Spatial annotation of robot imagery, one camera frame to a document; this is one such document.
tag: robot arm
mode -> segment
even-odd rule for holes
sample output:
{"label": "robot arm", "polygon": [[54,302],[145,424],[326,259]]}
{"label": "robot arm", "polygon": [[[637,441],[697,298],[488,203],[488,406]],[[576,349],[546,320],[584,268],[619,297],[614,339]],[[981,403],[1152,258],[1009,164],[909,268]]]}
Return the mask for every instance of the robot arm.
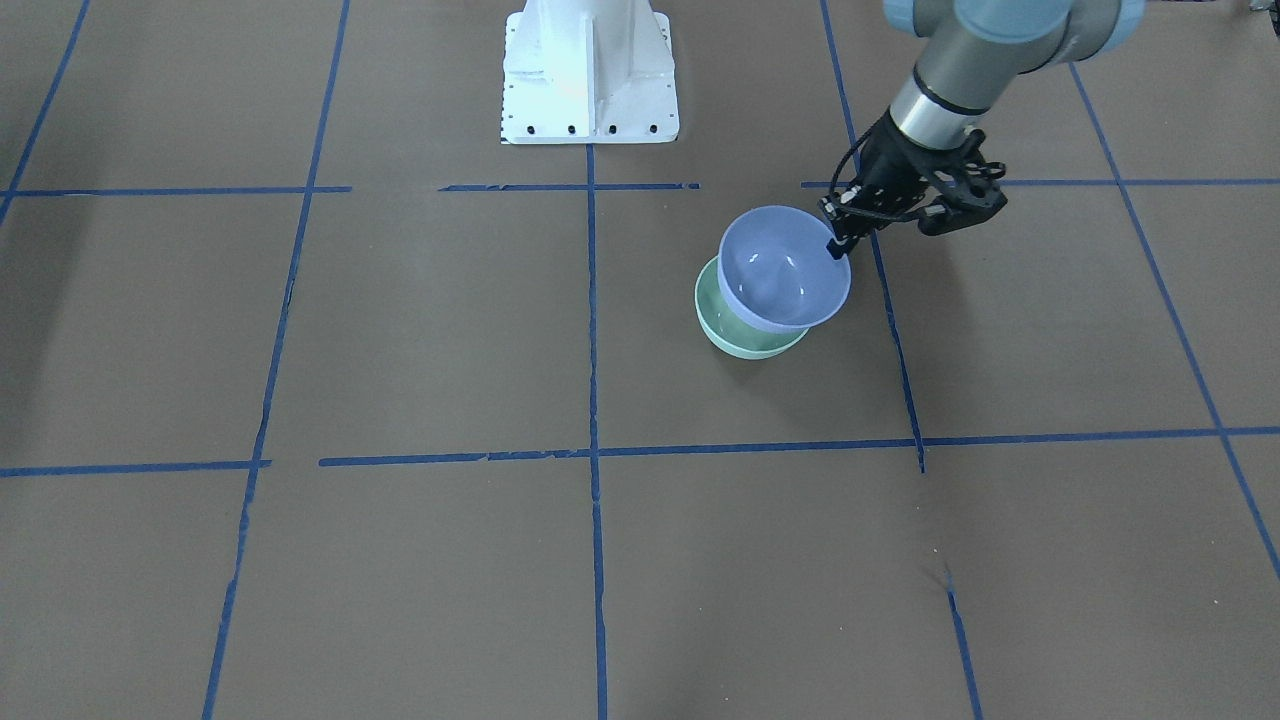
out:
{"label": "robot arm", "polygon": [[[1005,167],[983,158],[978,122],[1015,76],[1110,50],[1142,10],[1143,0],[884,0],[891,24],[929,44],[818,204],[835,231],[831,255],[890,223],[916,222],[936,236],[995,217],[1007,202]],[[841,187],[859,149],[858,174]],[[929,188],[937,196],[916,208]]]}

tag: grid line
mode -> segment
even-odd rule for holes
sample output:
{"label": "grid line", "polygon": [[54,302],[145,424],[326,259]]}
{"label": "grid line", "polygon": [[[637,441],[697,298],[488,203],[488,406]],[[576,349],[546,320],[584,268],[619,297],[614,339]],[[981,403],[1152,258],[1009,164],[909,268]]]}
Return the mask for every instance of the grid line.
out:
{"label": "grid line", "polygon": [[607,720],[609,716],[608,657],[605,652],[604,628],[604,533],[600,516],[600,430],[598,421],[598,382],[596,382],[596,273],[595,273],[595,146],[586,146],[586,268],[588,268],[588,338],[590,341],[590,442],[591,464],[591,556],[595,579],[595,702],[596,716]]}
{"label": "grid line", "polygon": [[[836,33],[831,27],[831,9],[827,0],[819,0],[822,8],[822,24],[827,33],[827,51],[831,54],[831,69],[836,76],[836,91],[840,94],[840,109],[845,114],[845,132],[849,133],[849,145],[858,142],[858,132],[854,128],[854,114],[849,108],[849,95],[845,92],[845,73],[840,67],[840,51],[836,49]],[[854,158],[854,167],[860,167],[861,159]],[[920,473],[925,471],[924,442],[920,438],[920,420],[915,413],[915,395],[911,392],[911,374],[906,368],[906,355],[902,352],[902,337],[897,332],[897,316],[893,314],[893,296],[888,288],[888,274],[884,272],[884,258],[881,255],[879,234],[872,232],[872,256],[876,259],[876,274],[879,277],[881,291],[884,299],[884,318],[888,322],[890,337],[893,338],[893,348],[897,351],[897,370],[902,379],[902,401],[906,404],[906,418],[911,424],[911,437],[915,439],[915,460],[920,466]]]}
{"label": "grid line", "polygon": [[[1280,184],[1280,178],[1147,178],[1125,179],[1128,186],[1252,187]],[[804,181],[804,190],[826,190],[831,181]],[[1004,178],[1005,187],[1097,187],[1115,186],[1115,178]]]}
{"label": "grid line", "polygon": [[[266,468],[270,460],[260,460]],[[115,465],[46,465],[32,468],[0,468],[0,478],[52,478],[65,475],[134,475],[142,473],[196,473],[201,470],[248,470],[252,460],[214,460],[210,462],[134,462]]]}
{"label": "grid line", "polygon": [[611,192],[639,190],[701,190],[698,182],[613,182],[534,184],[447,184],[439,192]]}
{"label": "grid line", "polygon": [[320,105],[320,120],[316,123],[315,145],[311,149],[311,167],[307,172],[307,184],[302,195],[302,210],[298,214],[298,228],[293,237],[293,254],[289,259],[289,273],[284,284],[284,299],[280,302],[280,316],[275,329],[275,343],[271,350],[271,365],[266,374],[266,389],[262,393],[262,419],[259,424],[257,437],[253,441],[253,456],[244,482],[244,500],[241,505],[239,530],[236,539],[236,565],[230,582],[227,583],[227,593],[223,598],[223,611],[218,624],[218,638],[214,643],[214,657],[209,670],[209,685],[205,691],[205,705],[201,712],[202,720],[212,720],[214,705],[218,700],[218,684],[221,678],[223,659],[227,653],[227,637],[230,630],[232,614],[236,607],[236,592],[239,585],[241,568],[244,561],[244,548],[248,539],[250,506],[257,491],[257,478],[261,469],[262,450],[266,445],[266,430],[271,419],[271,401],[275,396],[275,382],[280,370],[280,357],[284,352],[284,336],[289,323],[289,305],[293,301],[293,287],[298,277],[298,265],[302,258],[302,243],[306,238],[307,220],[311,214],[311,199],[316,187],[316,174],[320,169],[320,154],[324,150],[324,136],[329,123],[329,106],[333,102],[333,88],[338,79],[338,67],[342,61],[342,44],[347,32],[347,17],[351,12],[351,0],[343,0],[342,13],[338,17],[337,37],[334,38],[333,56],[329,61],[329,79],[325,83],[324,101]]}
{"label": "grid line", "polygon": [[63,85],[63,76],[67,73],[67,65],[72,61],[72,53],[76,51],[76,44],[79,42],[81,28],[84,27],[84,17],[88,14],[90,0],[83,0],[81,3],[79,13],[76,15],[76,23],[72,26],[72,36],[67,40],[67,49],[63,50],[63,58],[58,63],[58,70],[54,72],[54,79],[49,83],[49,92],[45,94],[45,101],[40,105],[40,113],[36,114],[36,122],[31,126],[31,135],[27,136],[27,143],[22,149],[22,156],[18,158],[18,167],[13,170],[13,178],[9,181],[9,190],[5,192],[4,200],[0,201],[0,225],[4,225],[4,219],[9,215],[9,206],[13,205],[13,193],[17,192],[18,187],[22,184],[22,176],[27,172],[27,163],[31,161],[31,152],[36,149],[36,141],[40,140],[40,131],[45,127],[45,118],[49,117],[49,109],[54,104],[54,96],[58,95],[58,88]]}
{"label": "grid line", "polygon": [[1249,515],[1253,516],[1253,525],[1258,530],[1258,537],[1262,539],[1262,546],[1266,550],[1267,559],[1271,561],[1271,569],[1276,578],[1280,579],[1280,556],[1276,555],[1275,543],[1271,541],[1271,533],[1267,530],[1266,521],[1262,519],[1262,511],[1258,509],[1257,500],[1253,497],[1253,489],[1249,488],[1249,482],[1244,477],[1244,470],[1240,468],[1240,461],[1235,456],[1235,448],[1231,446],[1230,433],[1226,432],[1222,424],[1222,418],[1217,411],[1217,405],[1213,402],[1213,395],[1208,389],[1208,383],[1204,380],[1204,374],[1201,372],[1199,361],[1196,359],[1196,351],[1192,348],[1190,338],[1187,336],[1187,329],[1183,327],[1183,320],[1178,314],[1178,307],[1174,305],[1172,293],[1169,291],[1169,286],[1165,283],[1165,277],[1160,272],[1160,264],[1156,261],[1156,254],[1151,247],[1151,242],[1147,238],[1147,232],[1143,229],[1142,220],[1138,218],[1138,210],[1133,205],[1133,199],[1129,196],[1129,187],[1124,176],[1120,174],[1120,167],[1116,164],[1115,155],[1111,152],[1111,143],[1107,141],[1106,132],[1102,129],[1102,120],[1098,119],[1098,114],[1093,108],[1093,101],[1089,100],[1089,94],[1084,88],[1084,81],[1080,78],[1080,72],[1076,69],[1075,63],[1069,63],[1071,70],[1071,78],[1075,81],[1075,87],[1080,94],[1080,100],[1084,102],[1084,109],[1089,114],[1089,120],[1093,123],[1093,131],[1098,136],[1098,143],[1102,146],[1102,154],[1106,155],[1107,165],[1111,167],[1111,174],[1115,177],[1115,184],[1120,188],[1120,196],[1124,199],[1125,209],[1129,211],[1129,219],[1133,222],[1133,229],[1138,233],[1138,242],[1142,243],[1142,251],[1147,258],[1147,265],[1151,269],[1152,278],[1156,281],[1156,287],[1160,290],[1160,296],[1165,301],[1165,309],[1169,311],[1169,319],[1174,324],[1174,329],[1178,332],[1178,340],[1183,346],[1183,352],[1187,355],[1187,363],[1190,365],[1192,374],[1196,377],[1196,384],[1199,387],[1201,397],[1204,400],[1204,406],[1208,409],[1210,418],[1213,420],[1213,428],[1217,430],[1219,439],[1222,443],[1222,450],[1226,452],[1228,462],[1231,465],[1231,471],[1235,474],[1235,482],[1240,487],[1240,495],[1244,496],[1244,503],[1248,506]]}
{"label": "grid line", "polygon": [[951,625],[956,633],[956,646],[960,650],[960,664],[964,667],[964,682],[969,689],[969,707],[973,710],[973,720],[982,720],[982,698],[978,696],[978,678],[973,673],[973,655],[969,652],[969,635],[964,629],[964,618],[960,615],[960,603],[956,601],[955,578],[947,568],[947,605],[951,607]]}
{"label": "grid line", "polygon": [[[1002,436],[950,436],[923,437],[920,442],[928,447],[998,446],[998,445],[1047,445],[1083,442],[1134,442],[1153,439],[1212,438],[1225,432],[1231,437],[1277,437],[1280,427],[1257,425],[1239,428],[1171,428],[1152,430],[1103,430],[1092,433],[1041,433],[1041,434],[1002,434]],[[653,455],[733,455],[753,452],[817,452],[826,450],[886,450],[895,447],[915,447],[915,438],[847,439],[817,442],[751,442],[722,445],[654,445],[654,446],[613,446],[599,447],[600,457],[639,457]],[[449,452],[416,455],[355,455],[343,457],[323,457],[320,468],[362,468],[372,465],[431,465],[442,462],[507,462],[520,460],[550,460],[590,457],[590,447],[556,450],[511,450],[492,452]]]}
{"label": "grid line", "polygon": [[111,187],[74,190],[14,190],[4,191],[6,197],[168,197],[188,195],[303,195],[314,192],[330,195],[352,192],[349,184],[323,184],[312,188],[305,186],[236,186],[236,187]]}

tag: green bowl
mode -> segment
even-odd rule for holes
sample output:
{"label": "green bowl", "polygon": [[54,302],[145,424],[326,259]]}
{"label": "green bowl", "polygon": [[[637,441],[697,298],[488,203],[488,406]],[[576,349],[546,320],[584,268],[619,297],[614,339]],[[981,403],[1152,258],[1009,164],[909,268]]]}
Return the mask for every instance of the green bowl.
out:
{"label": "green bowl", "polygon": [[773,357],[800,342],[808,328],[794,333],[767,333],[744,323],[728,309],[719,291],[717,277],[718,258],[712,258],[698,274],[694,287],[694,307],[698,310],[698,324],[703,327],[707,338],[716,347],[742,360],[764,360]]}

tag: floor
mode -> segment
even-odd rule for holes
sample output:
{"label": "floor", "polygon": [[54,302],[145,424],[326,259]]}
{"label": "floor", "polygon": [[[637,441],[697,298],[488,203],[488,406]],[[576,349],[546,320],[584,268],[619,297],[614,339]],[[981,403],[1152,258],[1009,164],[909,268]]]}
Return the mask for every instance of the floor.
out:
{"label": "floor", "polygon": [[1243,5],[1019,78],[1009,209],[745,363],[694,278],[906,77],[874,0],[655,1],[681,137],[596,149],[499,145],[516,0],[5,3],[0,717],[1274,717]]}

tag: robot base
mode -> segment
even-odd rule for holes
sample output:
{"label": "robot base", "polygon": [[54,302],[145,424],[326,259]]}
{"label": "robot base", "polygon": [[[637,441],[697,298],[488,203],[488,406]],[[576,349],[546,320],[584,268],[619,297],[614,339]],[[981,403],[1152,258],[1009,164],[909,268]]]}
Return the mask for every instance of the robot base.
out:
{"label": "robot base", "polygon": [[507,18],[502,141],[671,142],[671,22],[646,0],[531,0]]}

